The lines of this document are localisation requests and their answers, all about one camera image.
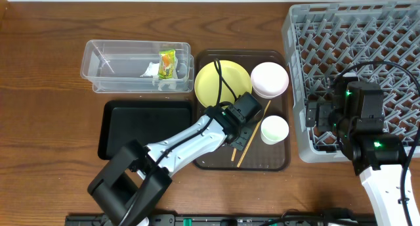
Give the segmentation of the white cup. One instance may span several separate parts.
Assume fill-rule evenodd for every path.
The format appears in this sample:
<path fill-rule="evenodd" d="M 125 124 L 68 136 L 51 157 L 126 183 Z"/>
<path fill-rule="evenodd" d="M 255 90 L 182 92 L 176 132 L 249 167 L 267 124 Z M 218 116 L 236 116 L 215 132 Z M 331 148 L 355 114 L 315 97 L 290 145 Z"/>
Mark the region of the white cup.
<path fill-rule="evenodd" d="M 280 116 L 268 116 L 261 123 L 261 139 L 268 145 L 285 140 L 289 135 L 289 125 Z"/>

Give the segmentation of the pink round plate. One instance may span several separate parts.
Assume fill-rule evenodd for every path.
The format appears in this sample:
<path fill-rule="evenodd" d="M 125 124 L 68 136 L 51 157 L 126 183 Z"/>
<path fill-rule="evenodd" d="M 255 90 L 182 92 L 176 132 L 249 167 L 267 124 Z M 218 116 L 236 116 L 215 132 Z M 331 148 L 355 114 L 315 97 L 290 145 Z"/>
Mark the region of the pink round plate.
<path fill-rule="evenodd" d="M 287 90 L 289 76 L 283 66 L 275 62 L 263 62 L 252 70 L 251 84 L 258 96 L 273 99 Z"/>

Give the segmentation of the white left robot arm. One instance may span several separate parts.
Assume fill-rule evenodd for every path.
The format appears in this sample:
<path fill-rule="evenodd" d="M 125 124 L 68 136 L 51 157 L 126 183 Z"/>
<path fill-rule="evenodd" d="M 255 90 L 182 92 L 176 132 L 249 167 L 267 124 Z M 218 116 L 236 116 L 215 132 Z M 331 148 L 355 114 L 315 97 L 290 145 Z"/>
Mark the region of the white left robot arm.
<path fill-rule="evenodd" d="M 251 93 L 234 103 L 208 106 L 192 126 L 146 146 L 131 141 L 104 166 L 88 193 L 113 225 L 138 225 L 172 183 L 172 176 L 196 158 L 235 141 L 244 126 L 262 112 Z"/>

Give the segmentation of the green snack wrapper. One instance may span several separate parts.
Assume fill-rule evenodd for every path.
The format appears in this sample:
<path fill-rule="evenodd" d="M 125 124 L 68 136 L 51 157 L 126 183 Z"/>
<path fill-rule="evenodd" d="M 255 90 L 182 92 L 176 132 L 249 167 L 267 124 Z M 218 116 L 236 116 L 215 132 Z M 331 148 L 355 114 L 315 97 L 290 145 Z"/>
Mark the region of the green snack wrapper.
<path fill-rule="evenodd" d="M 177 58 L 176 58 L 176 51 L 174 49 L 160 51 L 158 76 L 161 79 L 174 78 L 173 74 L 176 69 L 176 63 L 177 63 Z"/>

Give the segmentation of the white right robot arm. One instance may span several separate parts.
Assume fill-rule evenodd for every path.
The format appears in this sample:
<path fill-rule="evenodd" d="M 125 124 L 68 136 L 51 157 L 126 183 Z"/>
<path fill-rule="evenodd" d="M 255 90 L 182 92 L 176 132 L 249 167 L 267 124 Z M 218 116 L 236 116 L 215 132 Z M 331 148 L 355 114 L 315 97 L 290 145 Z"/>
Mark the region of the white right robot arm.
<path fill-rule="evenodd" d="M 332 131 L 365 188 L 378 225 L 419 223 L 399 136 L 384 131 L 384 92 L 366 81 L 338 81 L 330 101 L 309 102 L 306 126 Z"/>

